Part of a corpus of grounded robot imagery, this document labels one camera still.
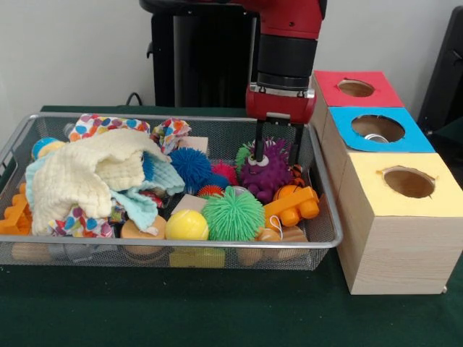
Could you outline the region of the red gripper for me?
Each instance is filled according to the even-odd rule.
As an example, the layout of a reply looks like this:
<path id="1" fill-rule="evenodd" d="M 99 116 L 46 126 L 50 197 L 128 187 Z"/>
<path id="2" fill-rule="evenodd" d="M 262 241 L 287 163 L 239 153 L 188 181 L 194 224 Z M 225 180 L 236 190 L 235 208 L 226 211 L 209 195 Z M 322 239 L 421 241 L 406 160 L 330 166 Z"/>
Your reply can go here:
<path id="1" fill-rule="evenodd" d="M 263 160 L 263 127 L 268 119 L 289 121 L 295 128 L 294 141 L 289 152 L 289 165 L 297 163 L 304 125 L 308 124 L 315 110 L 315 90 L 280 90 L 250 83 L 246 90 L 246 112 L 250 118 L 257 119 L 255 129 L 254 159 Z"/>

